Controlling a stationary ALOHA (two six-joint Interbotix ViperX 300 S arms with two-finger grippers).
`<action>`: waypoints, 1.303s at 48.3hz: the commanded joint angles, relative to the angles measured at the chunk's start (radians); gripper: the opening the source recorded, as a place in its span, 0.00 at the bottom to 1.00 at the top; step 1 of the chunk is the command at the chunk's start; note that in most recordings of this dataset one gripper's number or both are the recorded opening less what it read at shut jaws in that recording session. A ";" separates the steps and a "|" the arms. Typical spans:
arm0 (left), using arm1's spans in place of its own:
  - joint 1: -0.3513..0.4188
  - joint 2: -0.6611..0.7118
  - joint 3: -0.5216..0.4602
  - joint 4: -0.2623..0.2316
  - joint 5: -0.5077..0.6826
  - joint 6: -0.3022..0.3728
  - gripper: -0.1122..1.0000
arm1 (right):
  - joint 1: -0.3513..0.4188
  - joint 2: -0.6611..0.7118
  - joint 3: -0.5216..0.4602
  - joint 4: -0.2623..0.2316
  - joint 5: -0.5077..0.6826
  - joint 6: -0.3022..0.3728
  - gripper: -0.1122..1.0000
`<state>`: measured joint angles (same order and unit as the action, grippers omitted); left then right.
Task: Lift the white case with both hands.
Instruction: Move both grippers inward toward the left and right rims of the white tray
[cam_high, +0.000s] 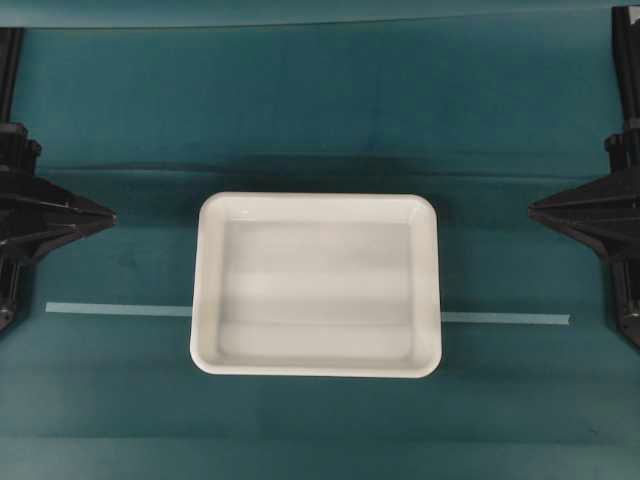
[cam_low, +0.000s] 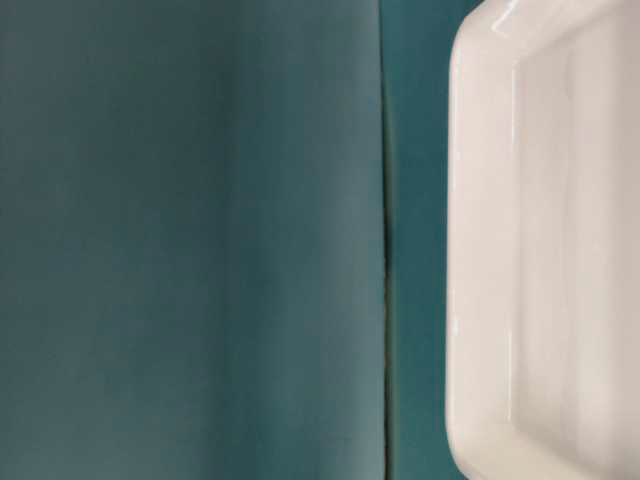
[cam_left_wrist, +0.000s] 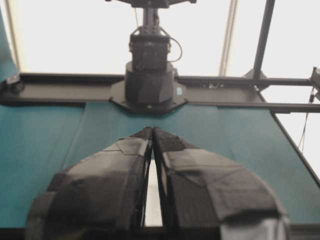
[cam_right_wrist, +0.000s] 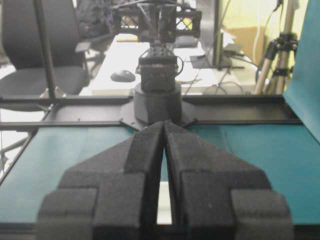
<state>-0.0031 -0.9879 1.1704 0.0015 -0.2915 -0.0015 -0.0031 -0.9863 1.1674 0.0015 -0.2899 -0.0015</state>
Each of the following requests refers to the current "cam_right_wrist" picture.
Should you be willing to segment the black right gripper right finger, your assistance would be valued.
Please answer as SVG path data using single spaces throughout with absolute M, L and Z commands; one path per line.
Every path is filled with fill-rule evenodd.
M 164 134 L 175 216 L 190 239 L 292 239 L 286 198 L 262 169 L 171 121 Z

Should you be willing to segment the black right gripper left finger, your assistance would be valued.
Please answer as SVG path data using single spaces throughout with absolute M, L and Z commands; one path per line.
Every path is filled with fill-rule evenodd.
M 62 175 L 38 211 L 38 240 L 138 240 L 157 223 L 163 123 Z

